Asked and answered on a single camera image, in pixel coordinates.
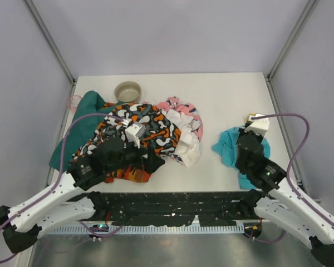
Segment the light blue cloth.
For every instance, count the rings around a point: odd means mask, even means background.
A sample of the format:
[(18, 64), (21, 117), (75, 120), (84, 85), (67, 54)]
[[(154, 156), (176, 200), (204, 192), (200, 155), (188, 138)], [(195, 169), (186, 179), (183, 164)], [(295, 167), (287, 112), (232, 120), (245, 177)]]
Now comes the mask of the light blue cloth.
[(243, 190), (256, 189), (255, 186), (241, 174), (235, 166), (237, 159), (237, 139), (239, 137), (239, 127), (232, 127), (220, 134), (219, 140), (212, 146), (212, 151), (221, 157), (222, 164), (231, 167), (238, 172), (239, 187)]

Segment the camouflage orange black cloth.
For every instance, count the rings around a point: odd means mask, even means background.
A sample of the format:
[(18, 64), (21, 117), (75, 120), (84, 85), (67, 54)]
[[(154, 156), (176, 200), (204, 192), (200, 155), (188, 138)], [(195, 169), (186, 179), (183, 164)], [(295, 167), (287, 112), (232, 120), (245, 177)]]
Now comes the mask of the camouflage orange black cloth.
[(143, 125), (145, 130), (139, 137), (141, 146), (152, 145), (159, 156), (175, 154), (182, 132), (157, 106), (149, 103), (123, 103), (114, 107), (105, 105), (99, 112), (108, 116), (85, 118), (77, 124), (76, 127), (80, 130), (87, 126), (88, 132), (81, 144), (72, 150), (72, 158), (66, 166), (70, 166), (79, 157), (93, 153), (98, 144), (109, 137), (119, 137), (125, 143), (129, 142), (125, 133), (126, 126), (117, 120), (118, 117)]

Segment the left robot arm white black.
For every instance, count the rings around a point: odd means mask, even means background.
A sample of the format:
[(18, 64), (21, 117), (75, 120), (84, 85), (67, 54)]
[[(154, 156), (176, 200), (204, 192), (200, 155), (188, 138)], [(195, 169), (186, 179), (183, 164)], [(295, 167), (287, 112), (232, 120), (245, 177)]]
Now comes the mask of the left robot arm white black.
[(137, 147), (118, 137), (102, 142), (90, 155), (79, 157), (55, 184), (45, 188), (20, 205), (0, 207), (0, 225), (9, 250), (20, 253), (33, 246), (45, 233), (65, 223), (98, 219), (108, 210), (100, 192), (91, 192), (73, 204), (65, 201), (105, 181), (108, 174), (128, 168), (154, 173), (165, 160), (155, 146)]

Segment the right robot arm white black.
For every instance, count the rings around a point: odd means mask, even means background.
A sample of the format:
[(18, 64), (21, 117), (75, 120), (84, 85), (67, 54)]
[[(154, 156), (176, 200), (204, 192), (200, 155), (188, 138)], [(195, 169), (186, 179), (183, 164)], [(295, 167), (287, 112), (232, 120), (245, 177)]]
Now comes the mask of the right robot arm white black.
[(334, 266), (334, 216), (264, 156), (261, 137), (247, 133), (240, 135), (236, 144), (235, 165), (256, 187), (251, 192), (254, 213), (304, 243), (323, 266)]

